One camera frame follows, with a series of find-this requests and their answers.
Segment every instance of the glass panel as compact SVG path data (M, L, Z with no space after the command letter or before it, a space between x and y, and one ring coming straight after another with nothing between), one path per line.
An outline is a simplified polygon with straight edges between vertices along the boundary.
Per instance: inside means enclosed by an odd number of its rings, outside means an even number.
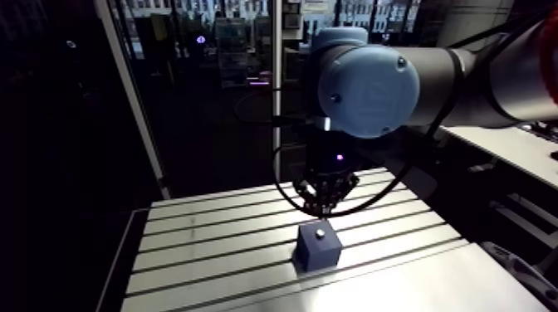
M233 113L271 118L267 1L150 1L127 0L120 34L173 197L270 183L271 127Z

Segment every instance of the metal frame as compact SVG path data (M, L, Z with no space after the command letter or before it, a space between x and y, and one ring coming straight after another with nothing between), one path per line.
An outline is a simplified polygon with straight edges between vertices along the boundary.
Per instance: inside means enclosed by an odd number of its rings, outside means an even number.
M282 0L273 0L273 85L272 88L276 91L273 92L273 115L277 116L281 114L281 52L283 49L282 38L283 29L281 24L281 15L283 12ZM273 128L273 149L281 146L281 128ZM273 168L275 169L275 174L277 180L281 180L281 152L277 153L275 160L273 162Z
M130 102L130 108L134 114L135 123L138 125L139 135L141 135L141 140L144 143L149 163L151 164L151 168L153 169L157 181L160 182L163 179L164 171L159 162L154 141L151 137L151 132L149 131L149 126L142 110L140 98L137 95L135 84L132 80L132 76L130 75L130 70L125 59L124 52L122 51L122 45L120 44L120 39L118 37L118 33L116 32L115 21L110 13L108 0L95 0L95 7L97 15L103 22L103 28L105 29L110 49L112 50L112 55L115 58L116 67L118 67L118 72L120 73L120 78L122 80L126 96ZM160 183L159 188L163 199L170 199L169 189Z

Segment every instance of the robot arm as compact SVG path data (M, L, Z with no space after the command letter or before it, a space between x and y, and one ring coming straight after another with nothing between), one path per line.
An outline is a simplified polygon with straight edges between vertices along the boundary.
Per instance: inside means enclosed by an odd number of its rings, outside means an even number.
M358 183L351 162L355 138L378 138L401 125L430 125L428 136L441 124L496 128L558 119L558 105L541 74L540 29L533 22L521 35L476 54L367 45L362 28L322 30L313 39L306 70L314 130L303 178L294 182L304 207L286 199L316 217L337 217L374 203L372 198L348 212L332 212ZM550 66L556 68L554 61ZM405 166L390 187L409 169Z

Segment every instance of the black cable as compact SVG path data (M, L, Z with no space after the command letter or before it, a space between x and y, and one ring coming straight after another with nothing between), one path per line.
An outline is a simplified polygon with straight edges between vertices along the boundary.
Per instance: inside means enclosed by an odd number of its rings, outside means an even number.
M235 103L235 105L232 107L232 114L234 115L234 117L240 121L243 124L250 124L250 125L271 125L272 121L271 120L246 120L243 117L241 117L241 115L238 113L238 107L240 106L240 104L244 103L246 100L251 99L253 96L256 95L262 95L264 93L267 92L275 92L275 91L279 91L280 89L265 89L265 90L259 90L259 91L254 91L251 92L247 95L244 95L237 103Z
M512 42L514 42L521 34L523 34L525 31L527 31L529 28L531 28L532 26L534 26L537 22L539 22L542 18L544 18L546 16L546 14L548 14L548 12L544 12L541 14L537 14L535 17L529 19L528 21L522 23L518 29L516 29L513 33L511 33L510 35L508 35L498 46L496 46L493 50L491 50L489 52L489 54L480 61L479 65L476 66L472 72L471 75L468 77L468 79L470 80L471 76L475 76L478 75L478 73L482 72L484 69L486 69L489 65L490 62L493 61L500 53L502 53L502 51L504 51ZM455 107L455 104L457 104L458 102L458 97L461 93L461 89L463 87L464 81L465 81L465 77L463 74L463 71L461 69L461 63L459 61L458 56L451 50L447 49L446 50L448 52L448 54L450 55L450 57L452 58L452 62L453 62L453 67L454 67L454 72L455 72L455 79L453 80L453 88L452 88L452 93L450 94L450 96L448 97L448 99L446 100L446 102L443 104L442 108L440 109L440 111L438 112L438 114L436 115L436 117L434 118L434 121L432 122L432 124L430 124L430 126L428 127L428 131L426 132L426 134L424 135L424 138L429 142L434 134L436 133L436 130L438 130L439 126L442 124L443 120L452 112L453 108ZM281 146L276 148L275 150L273 150L273 154L272 154L272 163L274 163L275 161L275 157L277 156L277 153L279 153L279 151L281 151ZM394 180L392 180L384 189L382 189L379 193L377 193L376 195L374 195L371 199L367 200L366 202L361 203L360 205L353 207L351 209L347 209L344 210L342 212L331 212L331 213L315 213L315 212L311 212L311 211L307 211L305 210L303 207L299 206L296 202L294 202L292 200L292 198L290 198L289 196L286 195L285 191L281 188L281 186L279 185L279 182L277 181L277 176L275 173L275 168L272 166L272 176L273 176L273 183L275 184L277 190L279 191L279 193L298 211L304 212L308 215L311 215L313 217L319 217L319 218L324 218L324 217L342 217L342 216L346 216L349 215L351 213L355 213L355 212L359 212L362 211L364 209L366 209L367 207L369 207L370 205L375 204L376 202L378 202L380 199L382 199L385 195L387 195L389 192L391 192L395 186L397 184L399 184L403 178L405 177L405 175L410 171L410 169L413 167L412 163L409 161L407 162L403 168L399 171L399 173L397 174L397 176L395 176Z
M272 118L270 120L246 120L238 113L238 108L240 107L240 105L242 103L246 102L246 100L249 100L250 98L252 98L255 95L261 95L261 94L264 94L264 93L267 93L267 92L296 91L296 90L297 89L292 89L292 90L287 89L287 90L285 90L285 89L282 89L282 88L274 88L274 89L265 89L265 90L254 91L252 93L249 93L249 94L243 96L237 103L235 103L235 105L232 107L232 114L234 115L234 118L236 118L242 124L255 125L255 126L270 125L272 127L282 127L284 125L305 123L306 122L305 119L300 119L300 118L285 116L285 115L272 116Z
M443 104L442 109L438 112L438 114L434 118L434 121L432 122L432 124L430 124L430 127L428 128L428 131L426 132L426 134L423 137L425 140L427 140L428 143L430 143L430 140L433 138L434 134L436 133L436 130L438 129L438 127L440 126L442 121L453 110L453 107L457 103L458 96L461 93L461 88L463 86L463 81L465 79L465 77L463 75L463 71L461 70L461 63L459 61L458 56L451 50L446 50L446 51L448 52L448 54L450 55L450 57L452 58L452 61L453 61L453 68L454 68L454 71L455 71L455 79L453 80L452 93L450 94L450 96L448 97L446 102ZM281 151L281 146L276 148L273 151L272 163L275 162L275 157L276 157L277 153L279 153L279 151ZM309 214L313 217L319 217L319 218L343 217L343 216L349 215L351 213L355 213L355 212L365 210L367 207L369 207L369 206L375 204L376 202L378 202L385 195L387 195L389 192L391 192L395 188L395 186L397 186L397 184L399 184L403 180L403 178L407 175L407 173L411 170L412 167L413 167L413 164L410 161L408 161L401 168L401 170L395 176L395 178L384 189L382 189L379 193L374 195L371 199L367 200L366 202L363 202L356 207L344 210L342 212L331 212L331 213L315 213L315 212L307 211L303 207L299 206L298 204L296 204L296 202L294 202L292 200L292 198L290 198L286 195L285 191L283 191L283 189L281 188L281 185L279 185L279 182L277 181L277 176L276 176L276 173L275 173L275 168L273 166L272 166L272 175L273 175L273 183L275 184L275 187L277 188L279 193L296 210L304 212L306 214Z

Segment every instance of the white surface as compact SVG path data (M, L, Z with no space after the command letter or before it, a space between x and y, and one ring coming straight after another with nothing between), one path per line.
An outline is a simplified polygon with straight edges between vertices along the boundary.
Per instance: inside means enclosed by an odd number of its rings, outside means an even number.
M451 127L443 130L558 189L558 161L551 158L551 153L558 151L558 144L515 127Z
M527 312L547 309L479 246L468 245L232 311Z
M359 176L368 183L357 186L337 209L363 202L393 178L383 170ZM313 218L274 192L249 188L154 207L122 311L302 312L328 306L339 311L339 305L350 305L349 310L544 310L490 256L477 246L466 248L468 242L404 185L362 212L331 219L343 245L339 262L301 272L291 256L298 225ZM455 256L442 256L449 252ZM430 258L425 265L413 264ZM386 269L392 275L381 273ZM338 295L324 295L331 291ZM351 304L356 300L362 303Z

